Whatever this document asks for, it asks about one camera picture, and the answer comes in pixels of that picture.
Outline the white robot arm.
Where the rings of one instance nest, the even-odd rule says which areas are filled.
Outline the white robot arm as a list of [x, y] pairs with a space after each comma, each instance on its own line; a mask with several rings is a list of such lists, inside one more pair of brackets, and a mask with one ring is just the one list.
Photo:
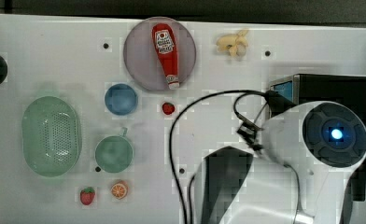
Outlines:
[[260, 152], [223, 147], [194, 180], [195, 224], [341, 224], [366, 126], [335, 102], [297, 105], [262, 126]]

